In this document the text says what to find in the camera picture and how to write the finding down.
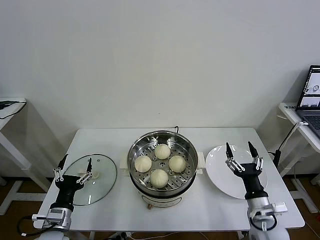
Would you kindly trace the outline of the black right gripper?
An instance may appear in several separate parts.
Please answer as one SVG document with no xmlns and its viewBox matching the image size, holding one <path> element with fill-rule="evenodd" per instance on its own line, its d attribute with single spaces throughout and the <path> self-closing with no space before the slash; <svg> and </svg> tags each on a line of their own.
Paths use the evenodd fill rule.
<svg viewBox="0 0 320 240">
<path fill-rule="evenodd" d="M 244 195 L 246 200 L 268 197 L 259 179 L 259 175 L 263 170 L 264 159 L 260 157 L 257 149 L 250 141 L 248 142 L 248 147 L 253 161 L 252 163 L 244 163 L 241 165 L 235 160 L 232 149 L 227 142 L 225 152 L 227 160 L 225 163 L 237 177 L 242 179 L 246 190 Z"/>
</svg>

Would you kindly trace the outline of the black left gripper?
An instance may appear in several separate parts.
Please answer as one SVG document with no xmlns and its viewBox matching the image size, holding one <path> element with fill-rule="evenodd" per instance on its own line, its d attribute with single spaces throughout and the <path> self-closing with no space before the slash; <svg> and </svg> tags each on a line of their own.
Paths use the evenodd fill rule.
<svg viewBox="0 0 320 240">
<path fill-rule="evenodd" d="M 62 170 L 67 157 L 68 154 L 62 158 L 57 167 L 53 168 L 55 185 L 59 189 L 59 192 L 56 201 L 50 205 L 50 209 L 65 208 L 73 211 L 75 193 L 81 190 L 84 187 L 84 183 L 93 176 L 91 157 L 88 160 L 86 172 L 81 177 L 73 175 L 63 176 Z"/>
</svg>

